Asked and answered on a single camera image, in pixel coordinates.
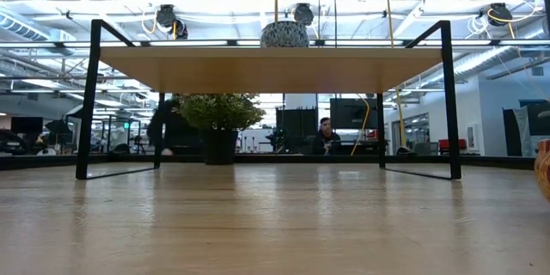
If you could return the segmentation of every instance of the wooden floor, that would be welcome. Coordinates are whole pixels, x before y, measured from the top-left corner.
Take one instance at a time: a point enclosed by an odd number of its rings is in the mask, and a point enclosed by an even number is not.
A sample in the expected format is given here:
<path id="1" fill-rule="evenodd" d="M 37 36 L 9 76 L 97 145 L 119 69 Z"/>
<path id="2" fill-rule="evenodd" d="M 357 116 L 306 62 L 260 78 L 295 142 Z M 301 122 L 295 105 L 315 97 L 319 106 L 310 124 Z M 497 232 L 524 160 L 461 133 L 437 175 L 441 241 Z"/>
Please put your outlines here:
<path id="1" fill-rule="evenodd" d="M 548 275 L 550 204 L 533 173 L 464 172 L 453 182 L 351 164 L 174 163 L 88 181 L 71 167 L 0 172 L 0 274 Z"/>

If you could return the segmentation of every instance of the decorative vase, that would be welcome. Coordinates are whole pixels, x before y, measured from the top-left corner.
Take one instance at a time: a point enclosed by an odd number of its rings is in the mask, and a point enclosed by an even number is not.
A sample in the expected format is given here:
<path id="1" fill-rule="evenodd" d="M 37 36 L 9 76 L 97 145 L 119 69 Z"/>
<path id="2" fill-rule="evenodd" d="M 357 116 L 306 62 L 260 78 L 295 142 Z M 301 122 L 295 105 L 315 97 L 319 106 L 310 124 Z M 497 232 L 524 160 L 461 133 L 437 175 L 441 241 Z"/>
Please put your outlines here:
<path id="1" fill-rule="evenodd" d="M 261 47 L 309 47 L 308 29 L 295 21 L 275 21 L 261 32 Z"/>
<path id="2" fill-rule="evenodd" d="M 539 141 L 539 154 L 535 160 L 535 175 L 542 195 L 550 202 L 550 140 Z"/>
<path id="3" fill-rule="evenodd" d="M 209 130 L 201 132 L 203 138 L 203 157 L 207 165 L 233 164 L 237 131 Z"/>

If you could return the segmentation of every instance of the black plant pot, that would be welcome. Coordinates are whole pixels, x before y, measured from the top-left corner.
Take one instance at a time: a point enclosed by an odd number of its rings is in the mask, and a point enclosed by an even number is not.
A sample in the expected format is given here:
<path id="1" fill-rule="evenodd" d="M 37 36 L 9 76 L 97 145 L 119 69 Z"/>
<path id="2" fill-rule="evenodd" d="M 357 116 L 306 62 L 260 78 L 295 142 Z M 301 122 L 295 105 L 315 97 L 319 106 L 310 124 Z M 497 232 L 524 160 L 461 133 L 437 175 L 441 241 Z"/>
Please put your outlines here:
<path id="1" fill-rule="evenodd" d="M 231 130 L 203 131 L 203 157 L 205 164 L 233 164 L 237 135 L 237 131 Z"/>

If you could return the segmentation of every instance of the potted plant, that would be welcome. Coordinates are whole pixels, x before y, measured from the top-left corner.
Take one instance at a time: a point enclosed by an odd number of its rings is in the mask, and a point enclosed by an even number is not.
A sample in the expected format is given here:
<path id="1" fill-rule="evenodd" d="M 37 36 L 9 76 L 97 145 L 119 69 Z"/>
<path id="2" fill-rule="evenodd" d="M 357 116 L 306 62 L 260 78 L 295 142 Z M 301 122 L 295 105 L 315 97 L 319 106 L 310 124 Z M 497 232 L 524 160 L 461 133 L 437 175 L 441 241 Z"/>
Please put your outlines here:
<path id="1" fill-rule="evenodd" d="M 203 138 L 206 164 L 232 164 L 239 130 L 261 121 L 264 111 L 256 94 L 179 95 L 176 112 L 197 128 Z"/>

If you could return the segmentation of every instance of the seated man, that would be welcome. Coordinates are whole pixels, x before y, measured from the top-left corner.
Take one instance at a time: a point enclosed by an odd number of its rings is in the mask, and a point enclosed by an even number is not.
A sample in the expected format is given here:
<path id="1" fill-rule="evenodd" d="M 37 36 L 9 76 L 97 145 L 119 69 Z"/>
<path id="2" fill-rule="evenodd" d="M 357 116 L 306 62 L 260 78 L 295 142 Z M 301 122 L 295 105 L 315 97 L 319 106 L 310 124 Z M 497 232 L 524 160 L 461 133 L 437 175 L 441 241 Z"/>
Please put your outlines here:
<path id="1" fill-rule="evenodd" d="M 325 117 L 320 121 L 321 128 L 313 141 L 314 155 L 334 155 L 340 144 L 340 136 L 333 132 L 330 119 Z"/>

